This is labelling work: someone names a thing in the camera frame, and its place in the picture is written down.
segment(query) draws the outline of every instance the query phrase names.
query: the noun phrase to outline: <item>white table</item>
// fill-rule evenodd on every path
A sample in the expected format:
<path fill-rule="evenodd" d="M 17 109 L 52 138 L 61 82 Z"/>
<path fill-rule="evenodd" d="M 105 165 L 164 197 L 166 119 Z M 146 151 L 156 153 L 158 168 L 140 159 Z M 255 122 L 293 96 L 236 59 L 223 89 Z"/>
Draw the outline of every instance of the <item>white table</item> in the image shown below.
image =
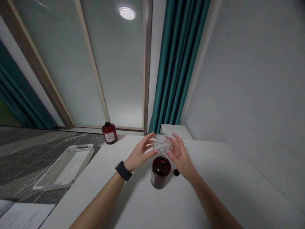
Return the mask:
<path fill-rule="evenodd" d="M 172 138 L 172 133 L 175 133 L 183 140 L 193 140 L 187 128 L 182 125 L 161 124 L 160 133 L 166 133 Z"/>
<path fill-rule="evenodd" d="M 41 229 L 69 228 L 141 139 L 119 135 L 117 143 L 104 144 Z M 303 213 L 228 144 L 184 142 L 198 172 L 245 228 L 303 228 Z M 152 159 L 124 185 L 109 228 L 210 228 L 183 176 L 171 176 L 157 190 L 150 183 L 151 164 Z"/>

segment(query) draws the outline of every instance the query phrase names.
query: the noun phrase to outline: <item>paper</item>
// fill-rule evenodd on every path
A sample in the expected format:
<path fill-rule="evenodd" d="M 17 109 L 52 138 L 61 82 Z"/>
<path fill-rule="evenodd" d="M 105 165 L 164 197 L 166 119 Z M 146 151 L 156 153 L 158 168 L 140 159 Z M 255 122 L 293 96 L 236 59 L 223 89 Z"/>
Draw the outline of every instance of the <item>paper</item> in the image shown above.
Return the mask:
<path fill-rule="evenodd" d="M 55 205 L 15 203 L 0 218 L 1 229 L 38 229 Z"/>

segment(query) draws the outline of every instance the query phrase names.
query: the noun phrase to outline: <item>brown glass bottle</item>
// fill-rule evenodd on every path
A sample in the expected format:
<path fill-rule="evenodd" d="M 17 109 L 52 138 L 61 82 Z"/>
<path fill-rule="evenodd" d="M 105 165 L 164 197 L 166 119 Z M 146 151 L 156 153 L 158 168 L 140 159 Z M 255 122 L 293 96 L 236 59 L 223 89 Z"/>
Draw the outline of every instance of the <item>brown glass bottle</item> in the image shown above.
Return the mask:
<path fill-rule="evenodd" d="M 110 122 L 106 122 L 102 127 L 102 132 L 105 138 L 105 142 L 108 145 L 112 145 L 117 142 L 117 132 L 115 130 L 115 125 Z"/>
<path fill-rule="evenodd" d="M 156 157 L 152 163 L 151 182 L 156 189 L 165 187 L 169 173 L 171 171 L 171 163 L 166 157 Z"/>

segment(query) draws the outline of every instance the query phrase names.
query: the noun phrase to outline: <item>frosted glass window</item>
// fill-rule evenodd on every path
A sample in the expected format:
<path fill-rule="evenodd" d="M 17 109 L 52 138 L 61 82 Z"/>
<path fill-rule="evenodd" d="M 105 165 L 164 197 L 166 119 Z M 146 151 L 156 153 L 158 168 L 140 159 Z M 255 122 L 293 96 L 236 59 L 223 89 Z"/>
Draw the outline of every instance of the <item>frosted glass window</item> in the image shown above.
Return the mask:
<path fill-rule="evenodd" d="M 74 0 L 14 0 L 76 125 L 105 116 Z"/>
<path fill-rule="evenodd" d="M 110 121 L 143 127 L 143 0 L 81 1 Z M 126 20 L 120 7 L 136 17 Z"/>

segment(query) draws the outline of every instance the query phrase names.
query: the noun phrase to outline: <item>wrist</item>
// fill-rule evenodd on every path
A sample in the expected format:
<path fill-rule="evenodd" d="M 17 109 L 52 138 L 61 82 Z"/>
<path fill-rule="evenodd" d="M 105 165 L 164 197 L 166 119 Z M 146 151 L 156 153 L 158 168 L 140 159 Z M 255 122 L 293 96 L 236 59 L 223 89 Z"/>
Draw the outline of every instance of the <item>wrist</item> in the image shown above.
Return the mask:
<path fill-rule="evenodd" d="M 193 169 L 193 171 L 190 173 L 190 175 L 186 178 L 186 180 L 191 184 L 194 185 L 197 182 L 201 180 L 201 176 L 199 173 L 196 171 L 196 169 Z"/>
<path fill-rule="evenodd" d="M 124 166 L 125 168 L 129 171 L 129 172 L 133 172 L 134 171 L 134 168 L 132 167 L 132 165 L 128 162 L 128 160 L 126 160 L 124 162 Z"/>

